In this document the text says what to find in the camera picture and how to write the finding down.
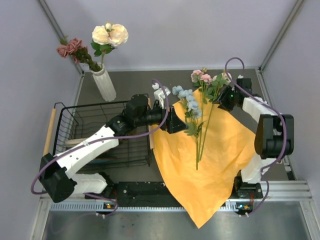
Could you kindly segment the pink rose stem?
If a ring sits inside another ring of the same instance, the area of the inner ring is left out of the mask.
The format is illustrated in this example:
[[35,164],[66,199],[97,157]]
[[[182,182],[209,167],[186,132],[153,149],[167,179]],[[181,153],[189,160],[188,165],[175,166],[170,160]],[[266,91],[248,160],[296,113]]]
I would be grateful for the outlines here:
[[208,104],[208,90],[210,90],[212,77],[207,73],[207,69],[194,70],[191,74],[191,80],[193,84],[198,87],[200,93],[200,103],[199,108],[196,110],[196,117],[199,120],[196,135],[196,170],[199,169],[199,163],[202,160],[204,143],[205,143],[205,133],[204,133],[204,116],[206,105]]

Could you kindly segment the orange paper flower bouquet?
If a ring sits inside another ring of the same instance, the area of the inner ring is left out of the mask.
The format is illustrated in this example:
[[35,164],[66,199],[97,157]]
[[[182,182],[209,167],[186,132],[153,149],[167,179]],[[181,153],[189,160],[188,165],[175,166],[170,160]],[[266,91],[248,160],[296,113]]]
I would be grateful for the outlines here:
[[205,143],[199,163],[194,137],[183,131],[153,133],[153,153],[164,183],[197,228],[231,196],[235,176],[256,153],[255,133],[229,112],[208,103],[203,120]]

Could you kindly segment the cream rose stem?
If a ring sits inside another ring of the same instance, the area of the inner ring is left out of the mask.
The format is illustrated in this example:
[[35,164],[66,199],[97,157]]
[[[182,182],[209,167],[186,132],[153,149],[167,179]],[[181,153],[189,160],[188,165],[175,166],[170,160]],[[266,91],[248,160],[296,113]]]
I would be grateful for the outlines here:
[[212,118],[212,113],[214,110],[214,102],[218,99],[219,95],[222,92],[222,89],[229,83],[230,81],[228,80],[228,75],[226,74],[225,70],[222,73],[212,77],[211,86],[210,86],[210,89],[208,90],[208,93],[209,93],[208,103],[204,110],[205,122],[204,122],[203,132],[205,133],[205,141],[207,138],[207,132],[208,132],[211,118]]
[[128,41],[128,30],[121,24],[107,22],[105,25],[96,26],[91,34],[91,47],[94,56],[101,57],[100,63],[104,65],[105,55]]

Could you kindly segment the mauve rose stem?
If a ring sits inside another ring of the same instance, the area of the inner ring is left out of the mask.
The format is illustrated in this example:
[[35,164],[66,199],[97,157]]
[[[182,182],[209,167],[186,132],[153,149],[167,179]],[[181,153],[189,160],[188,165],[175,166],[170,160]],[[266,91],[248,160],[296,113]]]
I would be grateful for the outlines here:
[[71,40],[61,39],[60,45],[56,49],[62,58],[71,57],[76,64],[86,64],[93,72],[99,72],[102,67],[93,60],[88,52],[88,47],[83,45],[83,41],[79,38]]

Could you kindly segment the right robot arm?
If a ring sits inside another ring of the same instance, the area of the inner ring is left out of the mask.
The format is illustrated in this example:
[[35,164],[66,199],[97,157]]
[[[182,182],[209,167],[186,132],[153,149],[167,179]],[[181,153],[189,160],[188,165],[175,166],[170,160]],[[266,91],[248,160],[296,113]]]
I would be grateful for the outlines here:
[[291,155],[294,150],[294,117],[277,113],[257,94],[250,97],[244,93],[252,94],[251,79],[240,75],[236,84],[226,87],[215,102],[220,109],[228,112],[234,107],[242,109],[257,122],[257,129],[255,154],[234,179],[233,192],[239,198],[246,198],[252,191],[257,193],[257,198],[261,198],[258,186],[262,176],[273,162]]

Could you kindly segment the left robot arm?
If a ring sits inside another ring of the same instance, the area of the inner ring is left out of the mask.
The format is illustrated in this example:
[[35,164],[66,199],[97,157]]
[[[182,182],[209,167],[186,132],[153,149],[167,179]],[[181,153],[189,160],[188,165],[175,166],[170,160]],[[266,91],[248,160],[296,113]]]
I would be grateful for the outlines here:
[[55,156],[48,153],[41,158],[40,183],[54,203],[60,203],[72,195],[97,194],[109,198],[114,191],[110,178],[103,172],[79,174],[78,171],[101,154],[117,147],[121,140],[135,137],[138,127],[158,125],[174,134],[188,129],[170,105],[164,109],[159,101],[150,108],[148,98],[134,95],[121,114],[113,117],[96,133],[69,150]]

